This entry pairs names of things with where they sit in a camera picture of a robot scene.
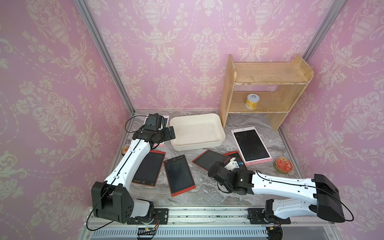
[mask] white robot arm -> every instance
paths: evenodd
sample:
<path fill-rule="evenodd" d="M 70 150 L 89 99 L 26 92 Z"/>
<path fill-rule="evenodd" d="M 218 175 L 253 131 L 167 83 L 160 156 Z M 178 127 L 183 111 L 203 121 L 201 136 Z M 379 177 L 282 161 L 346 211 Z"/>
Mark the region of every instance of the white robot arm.
<path fill-rule="evenodd" d="M 139 217 L 141 222 L 153 219 L 153 202 L 133 200 L 129 194 L 132 179 L 144 157 L 155 144 L 175 139 L 173 127 L 166 126 L 163 116 L 149 114 L 145 124 L 134 134 L 127 153 L 117 167 L 104 180 L 92 186 L 93 213 L 96 217 L 126 223 L 129 218 Z"/>
<path fill-rule="evenodd" d="M 313 179 L 274 177 L 260 171 L 239 170 L 231 162 L 227 165 L 216 162 L 208 171 L 209 177 L 228 190 L 222 192 L 273 194 L 289 198 L 266 201 L 263 215 L 259 216 L 266 222 L 281 224 L 289 217 L 306 215 L 317 215 L 331 222 L 345 222 L 339 190 L 324 175 L 315 174 Z"/>

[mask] can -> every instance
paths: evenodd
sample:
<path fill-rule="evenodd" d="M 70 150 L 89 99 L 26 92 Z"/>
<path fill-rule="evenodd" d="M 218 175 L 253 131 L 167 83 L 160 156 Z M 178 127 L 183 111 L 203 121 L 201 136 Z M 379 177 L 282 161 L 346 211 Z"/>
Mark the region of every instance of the can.
<path fill-rule="evenodd" d="M 245 106 L 249 109 L 255 109 L 260 101 L 260 97 L 256 94 L 249 94 Z"/>
<path fill-rule="evenodd" d="M 125 146 L 125 147 L 123 147 L 123 148 L 121 149 L 121 154 L 122 154 L 122 155 L 125 155 L 125 154 L 127 153 L 128 149 L 129 149 L 129 146 Z"/>
<path fill-rule="evenodd" d="M 278 157 L 273 163 L 273 167 L 281 174 L 288 174 L 293 170 L 292 162 L 285 157 Z"/>

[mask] pink wallpaper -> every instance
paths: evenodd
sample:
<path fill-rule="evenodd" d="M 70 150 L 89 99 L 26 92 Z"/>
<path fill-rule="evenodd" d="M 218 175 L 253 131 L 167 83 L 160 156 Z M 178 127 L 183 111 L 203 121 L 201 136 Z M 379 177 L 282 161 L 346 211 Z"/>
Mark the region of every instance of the pink wallpaper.
<path fill-rule="evenodd" d="M 87 0 L 135 109 L 218 109 L 228 54 L 290 61 L 332 2 Z"/>
<path fill-rule="evenodd" d="M 0 239 L 77 239 L 128 112 L 73 1 L 0 7 Z"/>
<path fill-rule="evenodd" d="M 383 239 L 384 1 L 347 1 L 309 63 L 283 131 L 305 175 L 326 175 L 352 210 L 344 239 Z"/>

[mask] gray marble surface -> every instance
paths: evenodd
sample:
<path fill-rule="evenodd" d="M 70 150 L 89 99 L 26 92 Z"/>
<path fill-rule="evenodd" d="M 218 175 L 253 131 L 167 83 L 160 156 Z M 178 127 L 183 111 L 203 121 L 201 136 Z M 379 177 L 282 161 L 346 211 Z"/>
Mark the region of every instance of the gray marble surface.
<path fill-rule="evenodd" d="M 159 113 L 160 115 L 169 115 L 170 119 L 177 116 L 197 115 L 211 113 L 212 111 L 136 111 L 135 115 L 147 115 L 149 113 Z M 136 130 L 143 125 L 144 117 L 134 118 L 132 128 L 130 131 Z M 237 151 L 235 140 L 230 132 L 231 129 L 238 129 L 242 127 L 255 126 L 259 132 L 264 144 L 268 148 L 273 159 L 278 157 L 287 157 L 288 152 L 283 144 L 283 141 L 278 132 L 274 132 L 269 123 L 269 120 L 265 114 L 230 114 L 227 119 L 227 125 L 225 128 L 225 140 L 221 146 L 210 148 L 211 150 L 219 153 L 228 153 Z M 132 139 L 132 134 L 129 134 L 126 146 Z M 180 194 L 175 197 L 171 197 L 168 186 L 167 176 L 162 166 L 160 175 L 155 187 L 147 187 L 139 184 L 131 184 L 130 194 L 132 198 L 140 198 L 150 200 L 155 205 L 253 205 L 264 206 L 267 199 L 284 199 L 283 197 L 258 194 L 240 196 L 237 194 L 225 194 L 217 189 L 217 184 L 211 178 L 208 177 L 207 171 L 203 170 L 199 166 L 192 163 L 192 161 L 200 154 L 206 151 L 206 149 L 194 149 L 187 151 L 176 151 L 173 149 L 170 141 L 165 142 L 164 147 L 156 148 L 157 151 L 166 152 L 165 159 L 171 159 L 185 154 L 192 176 L 194 178 L 196 189 L 189 192 Z M 273 168 L 273 162 L 266 162 L 260 164 L 254 164 L 247 166 L 249 170 L 260 170 L 264 174 L 281 176 L 281 177 L 298 177 L 297 172 L 293 170 L 288 175 L 282 175 L 275 171 Z"/>

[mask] white tray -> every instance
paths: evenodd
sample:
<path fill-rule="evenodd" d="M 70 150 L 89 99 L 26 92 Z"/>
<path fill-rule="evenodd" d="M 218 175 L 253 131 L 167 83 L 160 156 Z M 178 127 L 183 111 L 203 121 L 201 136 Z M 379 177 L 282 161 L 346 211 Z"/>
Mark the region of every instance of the white tray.
<path fill-rule="evenodd" d="M 170 142 L 176 151 L 220 146 L 225 133 L 215 113 L 175 117 L 170 120 L 176 138 Z"/>

